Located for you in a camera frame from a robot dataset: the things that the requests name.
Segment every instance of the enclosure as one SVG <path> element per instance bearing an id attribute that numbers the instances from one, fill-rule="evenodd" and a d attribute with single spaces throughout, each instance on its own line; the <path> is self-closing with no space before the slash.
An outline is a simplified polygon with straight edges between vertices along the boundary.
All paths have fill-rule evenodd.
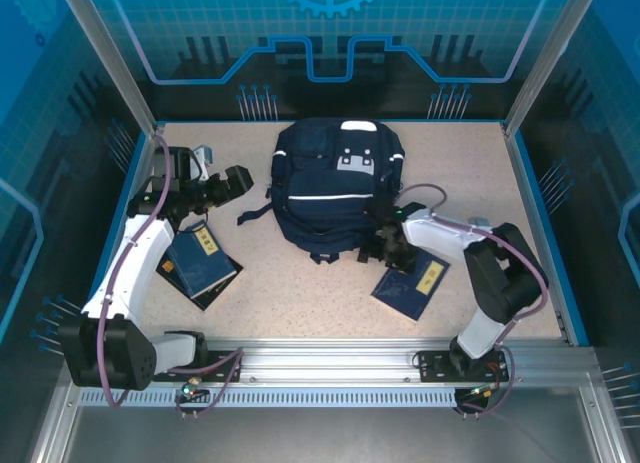
<path id="1" fill-rule="evenodd" d="M 637 1 L 0 0 L 0 459 L 635 461 Z M 380 120 L 405 187 L 438 184 L 443 215 L 511 222 L 533 248 L 551 302 L 506 340 L 499 418 L 464 421 L 450 403 L 471 384 L 414 366 L 477 307 L 464 262 L 414 323 L 371 296 L 383 263 L 316 265 L 271 213 L 236 225 L 268 201 L 280 131 L 318 116 Z M 182 383 L 108 408 L 57 336 L 113 261 L 156 135 L 254 181 L 208 216 L 236 280 L 203 312 L 155 274 L 139 320 L 244 348 L 196 421 L 174 411 Z"/>

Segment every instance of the ventilation grille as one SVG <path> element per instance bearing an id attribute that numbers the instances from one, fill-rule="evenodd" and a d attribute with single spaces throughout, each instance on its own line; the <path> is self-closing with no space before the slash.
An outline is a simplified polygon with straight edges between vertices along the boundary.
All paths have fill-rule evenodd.
<path id="1" fill-rule="evenodd" d="M 363 407 L 454 407 L 453 388 L 230 388 L 218 403 L 226 408 L 363 408 Z M 123 407 L 172 407 L 176 388 L 151 388 L 129 393 Z M 207 406 L 218 389 L 209 389 L 209 394 L 199 400 L 182 405 L 184 408 Z M 119 398 L 122 390 L 113 392 Z M 80 406 L 106 406 L 104 393 L 100 388 L 84 388 Z"/>

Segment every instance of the blue book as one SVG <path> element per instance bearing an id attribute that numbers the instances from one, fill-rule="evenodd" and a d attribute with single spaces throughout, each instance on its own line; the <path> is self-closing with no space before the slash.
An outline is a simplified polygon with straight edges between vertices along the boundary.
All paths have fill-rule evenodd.
<path id="1" fill-rule="evenodd" d="M 206 223 L 178 233 L 167 249 L 189 298 L 196 298 L 234 276 L 237 271 Z"/>
<path id="2" fill-rule="evenodd" d="M 412 274 L 387 270 L 372 296 L 403 315 L 418 321 L 449 269 L 449 263 L 419 250 Z"/>

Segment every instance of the yellow label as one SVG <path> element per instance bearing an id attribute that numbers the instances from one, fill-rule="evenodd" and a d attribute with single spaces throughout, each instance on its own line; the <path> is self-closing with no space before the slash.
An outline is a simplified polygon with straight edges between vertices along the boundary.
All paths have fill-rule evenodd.
<path id="1" fill-rule="evenodd" d="M 218 251 L 216 242 L 213 241 L 213 238 L 211 238 L 211 235 L 206 228 L 202 228 L 201 230 L 196 231 L 195 234 L 207 256 L 213 255 L 216 251 Z"/>
<path id="2" fill-rule="evenodd" d="M 175 266 L 173 266 L 173 262 L 171 260 L 167 260 L 162 264 L 162 269 L 167 273 L 172 272 L 174 268 Z"/>
<path id="3" fill-rule="evenodd" d="M 437 261 L 432 261 L 431 263 L 429 263 L 427 271 L 424 272 L 424 275 L 422 275 L 422 278 L 420 278 L 418 286 L 416 286 L 416 290 L 429 296 L 429 293 L 431 293 L 431 290 L 433 290 L 433 285 L 435 285 L 436 281 L 438 281 L 438 278 L 442 274 L 443 270 L 444 266 L 442 266 Z"/>

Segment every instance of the book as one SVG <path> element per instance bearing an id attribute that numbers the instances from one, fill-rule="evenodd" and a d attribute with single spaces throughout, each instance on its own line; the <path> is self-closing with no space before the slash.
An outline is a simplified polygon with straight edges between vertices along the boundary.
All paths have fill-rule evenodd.
<path id="1" fill-rule="evenodd" d="M 419 250 L 412 274 L 390 269 L 371 293 L 372 296 L 414 322 L 418 321 L 444 278 L 449 263 Z"/>
<path id="2" fill-rule="evenodd" d="M 187 291 L 185 290 L 184 285 L 182 284 L 182 280 L 178 276 L 178 273 L 175 271 L 175 265 L 173 264 L 173 261 L 171 261 L 171 258 L 169 258 L 169 255 L 167 253 L 164 254 L 162 259 L 160 260 L 160 263 L 158 263 L 158 268 L 156 269 L 156 272 L 160 276 L 162 276 L 166 281 L 168 281 L 176 290 L 178 290 L 184 296 L 189 298 L 194 305 L 196 305 L 198 308 L 204 311 L 209 307 L 209 305 L 211 305 L 211 303 L 213 303 L 213 301 L 225 290 L 227 286 L 231 284 L 231 282 L 236 278 L 236 276 L 238 276 L 238 274 L 243 270 L 243 267 L 238 262 L 233 260 L 233 258 L 229 258 L 229 261 L 231 261 L 233 268 L 236 270 L 236 274 L 233 276 L 230 276 L 229 278 L 224 280 L 222 283 L 217 284 L 216 286 L 211 288 L 209 291 L 206 291 L 202 293 L 200 296 L 196 296 L 195 298 L 189 298 L 189 295 L 187 294 Z"/>
<path id="3" fill-rule="evenodd" d="M 209 226 L 201 221 L 178 233 L 167 254 L 189 298 L 195 298 L 236 274 Z"/>

